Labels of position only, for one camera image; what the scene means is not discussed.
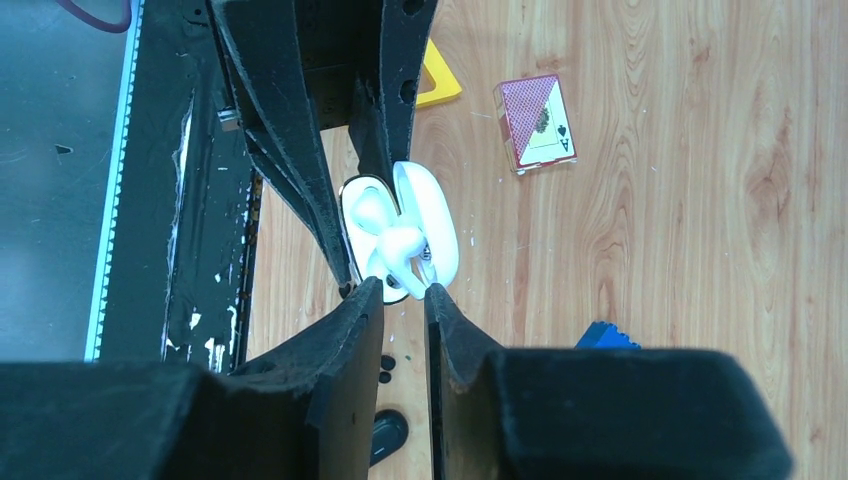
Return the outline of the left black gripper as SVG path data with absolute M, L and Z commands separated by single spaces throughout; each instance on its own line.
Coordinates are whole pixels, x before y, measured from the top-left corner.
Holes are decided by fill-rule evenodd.
M 350 258 L 320 131 L 349 124 L 362 174 L 395 191 L 410 158 L 434 0 L 212 1 L 256 169 L 313 234 L 342 292 Z

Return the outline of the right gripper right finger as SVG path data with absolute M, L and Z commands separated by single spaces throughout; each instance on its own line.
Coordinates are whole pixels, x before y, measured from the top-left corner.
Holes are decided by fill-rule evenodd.
M 425 296 L 437 479 L 786 479 L 758 388 L 720 351 L 517 348 Z

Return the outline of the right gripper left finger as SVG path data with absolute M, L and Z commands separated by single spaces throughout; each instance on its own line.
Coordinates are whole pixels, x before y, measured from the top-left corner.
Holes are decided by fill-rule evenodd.
M 5 479 L 364 479 L 384 332 L 369 278 L 228 375 L 195 364 L 5 363 Z

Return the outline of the white earbud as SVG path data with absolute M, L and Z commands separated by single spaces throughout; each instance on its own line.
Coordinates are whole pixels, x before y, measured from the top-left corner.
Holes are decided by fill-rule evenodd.
M 354 200 L 348 217 L 358 229 L 379 236 L 395 224 L 398 212 L 386 191 L 369 186 Z
M 424 234 L 414 226 L 391 226 L 378 236 L 376 250 L 394 286 L 406 290 L 416 300 L 425 296 L 426 285 L 415 275 L 411 259 L 423 252 Z

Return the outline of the white earbud charging case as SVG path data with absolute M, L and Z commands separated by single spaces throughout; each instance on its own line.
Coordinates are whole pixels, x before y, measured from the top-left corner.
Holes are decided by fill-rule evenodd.
M 340 190 L 341 219 L 357 281 L 384 283 L 383 302 L 421 300 L 433 284 L 449 286 L 459 270 L 459 245 L 444 192 L 423 165 L 396 162 L 394 187 L 358 175 Z

